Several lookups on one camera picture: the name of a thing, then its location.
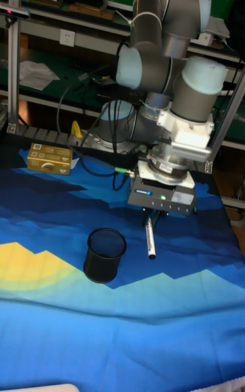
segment white label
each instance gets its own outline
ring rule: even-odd
[[[172,201],[174,201],[174,203],[182,203],[182,204],[186,204],[186,205],[192,204],[193,199],[194,199],[194,195],[186,194],[186,193],[179,193],[177,191],[173,194],[173,197],[172,197]]]
[[[168,173],[168,174],[171,174],[172,171],[173,171],[173,169],[171,167],[168,167],[164,163],[162,163],[159,168],[162,170],[162,172],[165,172],[165,173]]]

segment white paper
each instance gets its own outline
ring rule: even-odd
[[[80,158],[72,159],[70,168],[73,169],[77,165]]]
[[[235,380],[227,381],[221,385],[206,387],[205,389],[196,389],[193,392],[241,392],[241,387],[245,386],[245,377],[239,377]]]
[[[59,80],[59,78],[47,65],[31,61],[20,63],[20,85],[42,91],[53,80]]]

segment metal frame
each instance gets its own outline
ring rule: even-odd
[[[236,84],[235,90],[231,96],[231,100],[225,110],[225,113],[221,119],[220,125],[214,135],[211,143],[212,153],[209,157],[209,161],[214,161],[219,148],[227,134],[227,131],[232,123],[233,117],[237,112],[239,105],[245,94],[245,66],[242,70],[241,76]]]
[[[21,0],[9,0],[9,5],[20,7]],[[18,130],[19,76],[20,76],[20,19],[9,28],[8,41],[8,128]]]

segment blue fabric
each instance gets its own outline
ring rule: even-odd
[[[0,291],[2,389],[71,382],[85,392],[184,392],[245,375],[244,257],[221,199],[198,183],[197,215],[160,220],[149,261],[128,187],[114,192],[111,178],[80,164],[69,177],[0,170],[0,243],[76,268],[52,287]],[[116,278],[101,285],[82,271],[98,227],[127,241]]]

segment white marker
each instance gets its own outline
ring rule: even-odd
[[[148,222],[146,224],[146,239],[149,259],[153,260],[156,257],[156,248],[154,246],[153,228],[150,217],[148,218]]]

